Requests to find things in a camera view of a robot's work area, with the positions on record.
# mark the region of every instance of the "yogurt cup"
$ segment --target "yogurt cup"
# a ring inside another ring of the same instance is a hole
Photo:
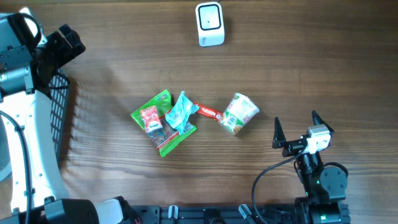
[[[236,135],[258,112],[260,109],[247,96],[235,93],[220,119],[220,125]]]

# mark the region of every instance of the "crumpled blue wrapper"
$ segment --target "crumpled blue wrapper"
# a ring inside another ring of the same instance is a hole
[[[189,116],[196,113],[199,108],[185,96],[185,91],[182,91],[173,109],[165,115],[166,121],[172,128],[179,131],[179,135],[182,135]]]

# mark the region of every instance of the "green plastic package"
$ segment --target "green plastic package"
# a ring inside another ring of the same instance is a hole
[[[164,90],[162,93],[159,93],[153,97],[153,99],[151,99],[148,103],[144,104],[144,106],[141,106],[131,114],[131,117],[137,122],[142,130],[145,130],[145,124],[141,118],[140,111],[150,106],[156,106],[163,128],[151,131],[147,134],[155,144],[160,156],[164,157],[176,146],[178,146],[180,142],[196,131],[197,127],[188,122],[184,127],[184,134],[179,135],[179,132],[168,124],[165,119],[165,114],[173,108],[172,96],[168,90]]]

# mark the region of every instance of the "white container with black square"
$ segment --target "white container with black square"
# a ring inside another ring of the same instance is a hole
[[[218,2],[201,3],[196,8],[199,45],[209,47],[224,42],[223,11]]]

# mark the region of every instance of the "wooden surface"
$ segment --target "wooden surface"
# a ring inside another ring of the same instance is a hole
[[[283,159],[271,149],[274,117],[297,139],[317,110],[336,131],[323,161],[350,173],[353,223],[396,223],[398,2],[225,1],[225,43],[209,48],[198,45],[196,5],[31,5],[47,35],[68,23],[87,47],[64,66],[73,86],[60,167],[71,198],[251,203],[255,177]],[[218,110],[239,92],[261,112],[238,138],[192,116],[198,130],[161,158],[130,113],[164,89]],[[11,192],[10,180],[0,184],[3,218]],[[263,177],[256,196],[259,203],[304,196],[293,164]]]

